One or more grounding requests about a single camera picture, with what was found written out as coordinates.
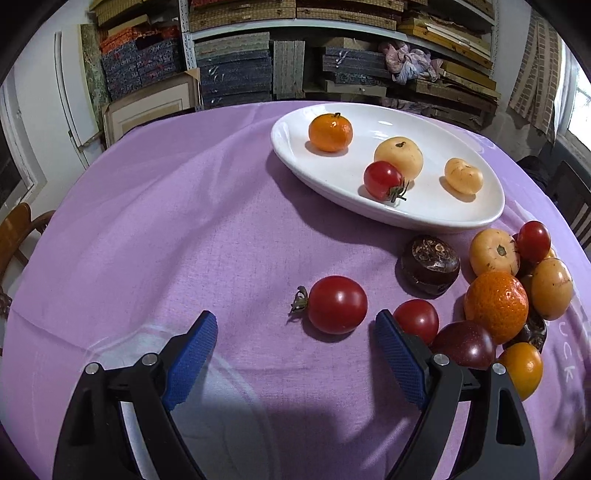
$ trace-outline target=metal pin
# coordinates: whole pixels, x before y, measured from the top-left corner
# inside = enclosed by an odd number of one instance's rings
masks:
[[[505,365],[503,365],[503,364],[493,364],[492,371],[494,373],[496,373],[497,375],[503,375],[504,373],[507,372],[507,369],[505,368]]]
[[[436,353],[435,355],[433,355],[433,361],[437,365],[444,367],[445,365],[449,364],[449,357],[447,355],[443,355],[443,353]]]
[[[154,365],[157,361],[158,361],[158,355],[156,355],[155,353],[146,353],[142,357],[142,363],[146,367],[150,367],[151,365]]]
[[[86,367],[84,368],[84,372],[86,372],[88,375],[94,375],[99,371],[99,368],[99,364],[97,364],[96,362],[92,362],[91,364],[86,365]]]

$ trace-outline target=red tomato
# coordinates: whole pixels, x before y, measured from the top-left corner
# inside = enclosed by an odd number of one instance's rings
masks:
[[[372,197],[382,202],[393,202],[397,198],[406,200],[404,177],[387,161],[370,163],[363,174],[363,184]]]
[[[298,288],[292,312],[308,311],[308,318],[318,330],[342,335],[355,330],[368,312],[368,298],[361,286],[347,277],[331,275],[317,281],[310,295]]]
[[[439,315],[427,300],[405,301],[392,314],[404,333],[417,335],[425,345],[431,344],[439,331]]]
[[[532,263],[539,263],[550,251],[550,233],[545,225],[536,220],[527,222],[517,235],[519,254]]]

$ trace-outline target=oval plate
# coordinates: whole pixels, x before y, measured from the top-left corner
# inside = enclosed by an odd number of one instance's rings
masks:
[[[323,113],[340,112],[353,126],[346,151],[328,154],[310,144],[308,126]],[[408,137],[421,149],[424,166],[405,195],[407,201],[379,202],[365,190],[363,172],[376,147],[391,137]],[[501,182],[488,163],[462,140],[410,113],[362,103],[325,103],[280,118],[271,130],[273,149],[308,187],[355,213],[408,229],[451,233],[484,228],[505,207]],[[443,177],[447,161],[459,157],[478,167],[484,186],[477,195],[453,190]]]

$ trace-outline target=tablecloth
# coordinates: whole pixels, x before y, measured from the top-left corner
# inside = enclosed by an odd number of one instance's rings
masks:
[[[382,480],[412,432],[408,404],[371,338],[371,320],[411,296],[395,263],[415,232],[336,206],[291,174],[269,133],[305,102],[199,112],[130,132],[82,175],[38,243],[14,298],[0,380],[2,423],[41,480],[84,365],[129,365],[208,309],[215,354],[173,416],[210,480]],[[550,200],[498,147],[442,124],[481,153],[506,194],[495,226],[544,222],[579,296],[549,326],[544,376],[525,402],[552,478],[585,424],[589,262]],[[474,232],[446,235],[462,275],[435,305],[462,316]],[[360,283],[365,322],[331,342],[287,322],[297,286],[331,274]],[[435,478],[461,440],[462,404]]]

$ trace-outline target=orange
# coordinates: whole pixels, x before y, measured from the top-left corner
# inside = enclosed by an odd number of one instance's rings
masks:
[[[535,346],[523,342],[511,345],[499,357],[499,363],[507,369],[521,401],[538,388],[544,372],[544,363]]]
[[[308,127],[312,144],[323,152],[338,152],[353,140],[353,127],[340,113],[325,113],[312,120]]]
[[[528,300],[523,285],[504,271],[481,274],[464,296],[466,320],[482,325],[497,345],[519,333],[527,320],[527,312]]]

